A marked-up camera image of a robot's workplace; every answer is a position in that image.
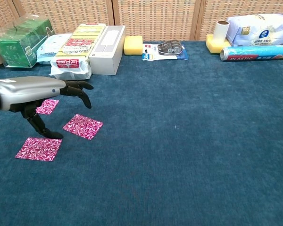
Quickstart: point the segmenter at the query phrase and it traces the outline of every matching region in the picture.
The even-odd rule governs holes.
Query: packaged bag
[[[57,79],[90,79],[92,71],[88,56],[99,39],[105,24],[81,24],[51,59],[51,73]]]
[[[232,46],[283,45],[283,14],[233,16],[227,21]]]
[[[47,38],[37,50],[37,63],[50,65],[51,59],[70,38],[71,33],[55,34]]]

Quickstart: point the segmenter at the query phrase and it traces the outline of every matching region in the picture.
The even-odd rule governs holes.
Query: yellow sponge
[[[142,36],[126,36],[124,53],[125,55],[142,55]]]
[[[223,48],[231,46],[231,44],[227,39],[225,39],[224,43],[222,44],[216,44],[212,40],[213,40],[213,35],[207,34],[206,45],[210,53],[220,53]]]

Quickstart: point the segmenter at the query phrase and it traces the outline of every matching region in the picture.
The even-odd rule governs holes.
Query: white cardboard box
[[[125,26],[107,26],[89,54],[92,74],[116,75],[121,61]]]

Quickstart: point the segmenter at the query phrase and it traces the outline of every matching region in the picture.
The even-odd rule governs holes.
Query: wicker wall panel
[[[3,27],[16,18],[17,16],[15,16],[15,12],[8,2],[6,0],[0,0],[0,27]]]
[[[25,13],[48,16],[56,33],[73,32],[83,23],[113,24],[112,4],[107,4],[109,1],[106,0],[14,0],[14,2],[16,6],[22,7]]]
[[[189,40],[195,0],[113,0],[117,25],[144,40]]]
[[[217,20],[226,20],[230,16],[258,13],[283,13],[283,0],[203,0],[204,11],[200,13],[200,32],[196,40],[205,40],[207,34],[214,32]]]

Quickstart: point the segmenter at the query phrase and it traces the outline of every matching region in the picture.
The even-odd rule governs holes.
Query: yellow package
[[[105,24],[81,24],[51,60],[51,73],[57,79],[89,79],[88,56],[104,31]]]

